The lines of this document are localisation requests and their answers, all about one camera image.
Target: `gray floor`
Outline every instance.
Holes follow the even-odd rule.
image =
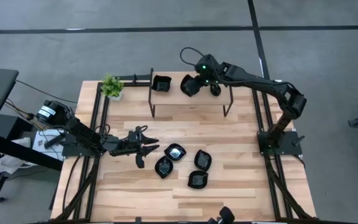
[[[255,8],[261,26],[358,25],[358,1],[257,0]],[[0,0],[0,29],[249,25],[247,1],[240,0]],[[270,76],[292,82],[308,99],[295,126],[306,136],[318,216],[358,222],[358,128],[347,125],[358,116],[358,30],[265,31],[262,40]],[[261,75],[252,31],[0,35],[0,68],[17,69],[20,80],[76,100],[83,80],[106,72],[191,70],[178,56],[186,46]],[[34,113],[47,97],[18,83],[10,99]],[[46,220],[58,175],[49,170],[6,183],[0,223]]]

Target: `wooden tabletop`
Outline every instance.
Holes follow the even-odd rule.
[[[151,102],[153,105],[229,105],[230,91],[229,87],[219,85],[221,94],[213,96],[209,86],[200,88],[200,91],[189,97],[180,90],[180,83],[187,74],[193,78],[196,72],[153,72],[155,75],[171,77],[170,89],[167,93],[152,90]]]
[[[96,94],[96,81],[83,82],[76,117],[90,124]],[[123,138],[136,126],[148,125],[144,133],[158,138],[160,147],[145,159],[145,168],[138,169],[134,155],[111,157],[105,154],[100,162],[92,222],[142,221],[207,221],[217,217],[223,206],[229,207],[237,221],[274,220],[264,159],[259,154],[258,131],[252,92],[249,88],[233,88],[234,104],[227,117],[217,106],[162,106],[152,118],[148,104],[148,87],[125,87],[120,102],[110,101],[107,123],[111,132]],[[264,111],[262,97],[259,96]],[[269,97],[273,120],[281,115],[277,101]],[[98,122],[103,108],[101,99]],[[166,179],[154,171],[154,165],[171,143],[182,145],[187,155],[174,162],[174,170]],[[212,156],[208,185],[201,190],[187,186],[188,175],[197,170],[193,161],[202,149]],[[68,174],[75,158],[65,159],[58,185],[52,218],[62,212],[62,197]],[[82,159],[71,178],[67,204],[77,191]],[[310,215],[315,215],[303,165],[293,156],[282,156],[289,191]],[[277,189],[281,214],[282,196]],[[85,216],[85,202],[80,217]]]

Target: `potted plant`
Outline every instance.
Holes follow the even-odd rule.
[[[119,77],[106,74],[103,80],[102,93],[111,100],[120,101],[124,84],[119,81]]]

